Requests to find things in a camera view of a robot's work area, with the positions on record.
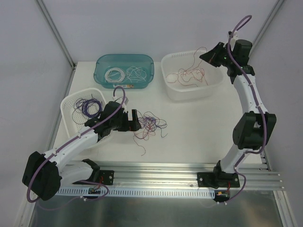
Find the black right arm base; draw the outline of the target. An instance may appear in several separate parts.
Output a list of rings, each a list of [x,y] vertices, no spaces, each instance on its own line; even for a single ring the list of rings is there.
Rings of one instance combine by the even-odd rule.
[[[215,174],[213,172],[198,172],[197,173],[198,187],[209,187],[218,189],[220,187],[239,188],[240,181],[236,173],[227,174],[220,173]]]

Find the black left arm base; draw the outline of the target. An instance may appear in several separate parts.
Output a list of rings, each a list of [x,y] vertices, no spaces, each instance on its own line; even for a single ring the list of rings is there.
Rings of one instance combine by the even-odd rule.
[[[77,181],[74,182],[73,184],[78,185],[78,184],[95,184],[95,183],[101,183],[104,185],[113,185],[114,183],[114,170],[97,170],[93,171],[92,175],[84,180],[86,181],[85,183],[82,181]]]

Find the aluminium frame rail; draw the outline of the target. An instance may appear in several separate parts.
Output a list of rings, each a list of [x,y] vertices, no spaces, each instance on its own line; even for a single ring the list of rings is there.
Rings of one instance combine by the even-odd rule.
[[[131,163],[98,161],[101,170],[114,171],[114,187],[197,189],[199,172],[211,172],[214,164]],[[243,164],[238,167],[239,182],[246,190],[283,191],[279,172],[269,171],[265,164]]]

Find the teal plastic bin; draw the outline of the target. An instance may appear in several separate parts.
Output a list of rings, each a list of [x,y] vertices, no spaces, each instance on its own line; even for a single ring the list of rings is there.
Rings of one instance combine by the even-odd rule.
[[[146,88],[154,77],[154,61],[144,54],[107,54],[95,66],[93,78],[104,88]]]

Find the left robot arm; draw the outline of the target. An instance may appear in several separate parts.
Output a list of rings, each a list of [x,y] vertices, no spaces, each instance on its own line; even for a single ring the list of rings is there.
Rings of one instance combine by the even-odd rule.
[[[22,178],[27,186],[27,200],[34,203],[30,193],[44,201],[52,198],[61,186],[71,183],[95,184],[100,182],[100,168],[90,159],[84,159],[76,165],[68,163],[78,154],[97,144],[112,131],[138,131],[140,125],[137,110],[132,110],[132,119],[118,102],[108,102],[102,111],[87,120],[80,131],[67,142],[41,154],[32,153]]]

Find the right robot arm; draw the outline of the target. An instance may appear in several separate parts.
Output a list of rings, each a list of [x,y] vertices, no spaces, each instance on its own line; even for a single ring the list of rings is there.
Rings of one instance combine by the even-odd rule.
[[[263,105],[256,86],[255,71],[248,64],[252,43],[239,39],[233,47],[219,42],[200,59],[214,67],[224,66],[231,84],[236,89],[243,116],[233,129],[233,145],[227,155],[217,163],[213,183],[219,187],[229,182],[237,166],[249,154],[260,154],[267,145],[276,124],[276,115]]]

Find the white tub basket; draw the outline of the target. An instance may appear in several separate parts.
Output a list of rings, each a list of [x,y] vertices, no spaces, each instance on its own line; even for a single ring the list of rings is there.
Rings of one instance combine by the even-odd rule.
[[[160,62],[168,97],[174,101],[204,98],[213,95],[224,83],[221,68],[201,60],[205,47],[197,50],[171,53]]]

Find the white perforated tray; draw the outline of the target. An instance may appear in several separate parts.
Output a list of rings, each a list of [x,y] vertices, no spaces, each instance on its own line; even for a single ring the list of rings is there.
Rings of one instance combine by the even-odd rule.
[[[76,134],[87,120],[104,110],[106,104],[102,92],[96,88],[87,88],[65,97],[60,109],[67,136]]]

